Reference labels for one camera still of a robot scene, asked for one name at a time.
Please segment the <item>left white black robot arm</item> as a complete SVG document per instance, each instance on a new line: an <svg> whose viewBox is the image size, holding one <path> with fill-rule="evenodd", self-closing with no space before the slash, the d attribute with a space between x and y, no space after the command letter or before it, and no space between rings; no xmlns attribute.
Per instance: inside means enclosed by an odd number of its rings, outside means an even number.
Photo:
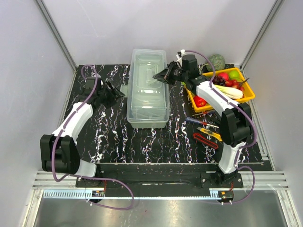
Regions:
<svg viewBox="0 0 303 227"><path fill-rule="evenodd" d="M83 92L78 95L72 109L62 124L50 135L40 139L41 165L46 172L86 177L93 187L101 185L103 176L97 166L80 158L77 138L94 112L104 106L110 108L125 94L110 81L89 77Z"/></svg>

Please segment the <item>clear plastic tool box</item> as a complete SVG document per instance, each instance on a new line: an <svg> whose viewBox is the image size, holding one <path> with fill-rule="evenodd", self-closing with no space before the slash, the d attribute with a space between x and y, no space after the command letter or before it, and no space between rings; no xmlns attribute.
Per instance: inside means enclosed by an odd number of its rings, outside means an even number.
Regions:
<svg viewBox="0 0 303 227"><path fill-rule="evenodd" d="M169 86L153 76L166 66L165 51L133 49L126 117L134 129L165 128L170 116Z"/></svg>

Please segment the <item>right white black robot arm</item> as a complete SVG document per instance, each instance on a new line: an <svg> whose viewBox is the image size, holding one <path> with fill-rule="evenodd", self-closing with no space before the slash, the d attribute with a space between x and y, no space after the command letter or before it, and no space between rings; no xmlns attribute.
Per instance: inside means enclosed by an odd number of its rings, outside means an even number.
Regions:
<svg viewBox="0 0 303 227"><path fill-rule="evenodd" d="M214 78L202 75L195 54L195 51L181 50L178 60L169 63L153 78L170 85L177 81L185 83L188 90L204 99L221 116L219 133L223 151L218 170L211 174L210 182L226 187L237 177L240 153L249 147L247 141L255 134L255 126L250 106L232 100L213 84Z"/></svg>

